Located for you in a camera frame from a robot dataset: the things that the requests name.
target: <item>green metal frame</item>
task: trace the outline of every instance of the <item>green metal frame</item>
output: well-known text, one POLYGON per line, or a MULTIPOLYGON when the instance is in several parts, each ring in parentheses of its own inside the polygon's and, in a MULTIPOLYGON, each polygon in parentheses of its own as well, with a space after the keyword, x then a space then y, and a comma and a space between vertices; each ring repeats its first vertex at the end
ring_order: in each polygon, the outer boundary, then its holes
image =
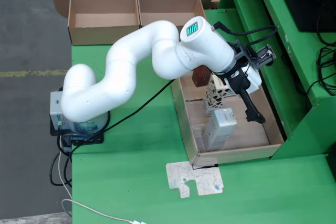
MULTIPOLYGON (((336 120, 336 97, 331 97, 316 84, 309 93, 312 109, 307 112, 306 98, 296 91, 290 70, 281 60, 282 54, 289 55, 303 87, 307 90, 317 79, 315 62, 323 44, 315 33, 302 33, 297 30, 284 0, 220 0, 218 10, 214 11, 233 13, 234 10, 239 16, 241 25, 233 24, 237 19, 227 23, 231 30, 240 31, 235 29, 237 27, 252 30, 272 22, 279 26, 279 38, 273 36, 254 45, 254 49, 257 50, 269 43, 278 57, 272 66, 261 69, 271 100, 288 138, 274 158, 326 152, 336 141, 333 132, 333 123, 336 120)), ((244 39, 253 41, 267 32, 248 35, 244 39)), ((336 40, 335 33, 322 35, 326 40, 336 40)))

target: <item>white box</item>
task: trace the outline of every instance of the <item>white box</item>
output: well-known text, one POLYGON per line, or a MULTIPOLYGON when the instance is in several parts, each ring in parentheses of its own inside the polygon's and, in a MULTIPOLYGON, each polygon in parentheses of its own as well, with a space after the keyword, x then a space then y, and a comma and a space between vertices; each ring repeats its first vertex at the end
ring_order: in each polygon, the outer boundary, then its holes
POLYGON ((206 150, 214 151, 223 148, 236 126, 237 121, 231 108, 214 111, 202 137, 206 150))
POLYGON ((221 109, 224 98, 235 96, 234 92, 224 85, 217 75, 212 74, 203 99, 203 109, 205 116, 211 116, 215 110, 221 109))

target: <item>green shelf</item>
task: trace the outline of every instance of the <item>green shelf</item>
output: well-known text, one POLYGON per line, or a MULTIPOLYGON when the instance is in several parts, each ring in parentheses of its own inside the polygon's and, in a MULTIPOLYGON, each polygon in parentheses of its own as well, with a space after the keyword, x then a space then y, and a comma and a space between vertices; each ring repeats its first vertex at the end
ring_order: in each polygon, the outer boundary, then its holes
MULTIPOLYGON (((233 0, 233 2, 236 5, 245 30, 270 25, 262 0, 233 0)), ((253 41, 267 33, 269 31, 262 31, 248 35, 247 38, 253 41)), ((276 36, 272 36, 253 47, 258 50, 265 44, 272 46, 278 58, 272 66, 261 68, 261 74, 281 119, 285 133, 289 136, 306 115, 305 98, 297 93, 293 77, 288 67, 281 60, 283 51, 276 36)))
MULTIPOLYGON (((316 33, 301 32, 296 27, 290 10, 285 0, 264 0, 265 5, 275 24, 279 25, 279 34, 287 53, 295 67, 305 90, 317 80, 316 60, 319 50, 324 46, 318 39, 316 33)), ((326 41, 335 41, 336 33, 322 33, 326 41)), ((323 75, 327 76, 335 72, 333 67, 325 68, 323 75)), ((328 82, 335 83, 336 77, 330 78, 328 82)), ((330 95, 315 84, 309 92, 309 100, 316 105, 321 98, 330 95)))

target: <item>box flap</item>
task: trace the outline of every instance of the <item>box flap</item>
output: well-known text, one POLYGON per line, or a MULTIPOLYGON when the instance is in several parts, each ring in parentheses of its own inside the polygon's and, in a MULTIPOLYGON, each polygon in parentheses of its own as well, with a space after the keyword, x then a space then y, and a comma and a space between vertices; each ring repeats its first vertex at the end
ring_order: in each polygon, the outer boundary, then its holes
POLYGON ((55 10, 64 18, 69 15, 70 0, 52 0, 54 2, 55 10))

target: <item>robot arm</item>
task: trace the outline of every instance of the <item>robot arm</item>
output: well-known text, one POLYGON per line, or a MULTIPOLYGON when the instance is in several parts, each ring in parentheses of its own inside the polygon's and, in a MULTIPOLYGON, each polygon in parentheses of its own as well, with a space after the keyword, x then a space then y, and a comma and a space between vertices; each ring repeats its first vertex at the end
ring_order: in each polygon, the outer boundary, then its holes
MULTIPOLYGON (((230 79, 225 74, 237 66, 238 52, 203 17, 189 20, 180 39, 179 42, 177 28, 168 21, 153 22, 128 34, 110 48, 105 76, 98 83, 90 67, 74 65, 64 80, 61 98, 64 116, 73 122, 85 122, 127 102, 135 91, 137 64, 151 54, 154 71, 163 79, 179 78, 200 65, 225 77, 221 78, 223 81, 230 79)), ((261 84, 260 75, 255 66, 245 65, 244 71, 244 76, 253 78, 244 88, 247 93, 254 92, 261 84)))

